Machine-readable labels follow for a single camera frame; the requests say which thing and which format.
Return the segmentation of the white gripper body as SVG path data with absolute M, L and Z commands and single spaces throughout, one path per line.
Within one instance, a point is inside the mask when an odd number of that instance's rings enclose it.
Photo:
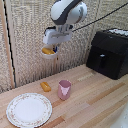
M 46 29 L 44 32 L 43 43 L 47 45 L 67 42 L 71 39 L 72 32 L 58 32 L 56 29 Z

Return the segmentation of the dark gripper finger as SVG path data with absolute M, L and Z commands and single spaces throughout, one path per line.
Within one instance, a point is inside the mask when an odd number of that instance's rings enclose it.
M 58 51 L 58 46 L 53 45 L 53 51 L 54 51 L 55 53 L 57 53 L 57 51 Z

